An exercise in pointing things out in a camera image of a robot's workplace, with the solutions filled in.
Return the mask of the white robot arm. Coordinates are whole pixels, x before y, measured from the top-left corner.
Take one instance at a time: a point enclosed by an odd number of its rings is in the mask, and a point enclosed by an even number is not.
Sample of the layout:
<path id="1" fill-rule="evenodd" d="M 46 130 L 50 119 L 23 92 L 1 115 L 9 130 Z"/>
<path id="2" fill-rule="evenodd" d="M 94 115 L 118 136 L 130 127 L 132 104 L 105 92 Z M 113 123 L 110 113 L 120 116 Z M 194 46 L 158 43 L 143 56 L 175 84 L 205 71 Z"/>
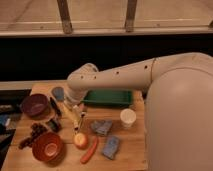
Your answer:
<path id="1" fill-rule="evenodd" d="M 144 60 L 105 71 L 87 63 L 67 79 L 65 100 L 90 90 L 147 94 L 148 171 L 213 171 L 213 57 L 192 52 Z"/>

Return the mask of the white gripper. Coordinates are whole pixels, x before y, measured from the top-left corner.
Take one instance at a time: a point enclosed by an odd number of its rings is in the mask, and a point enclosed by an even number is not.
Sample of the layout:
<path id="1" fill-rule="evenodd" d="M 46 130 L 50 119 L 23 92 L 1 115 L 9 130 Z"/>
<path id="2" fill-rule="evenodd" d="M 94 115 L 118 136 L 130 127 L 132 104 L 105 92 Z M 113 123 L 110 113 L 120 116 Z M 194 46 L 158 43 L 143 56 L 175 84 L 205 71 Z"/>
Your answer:
<path id="1" fill-rule="evenodd" d="M 64 91 L 64 102 L 72 107 L 72 111 L 75 113 L 75 116 L 78 121 L 81 119 L 81 109 L 79 108 L 78 104 L 84 99 L 86 96 L 85 91 L 74 91 L 72 89 L 67 88 Z"/>

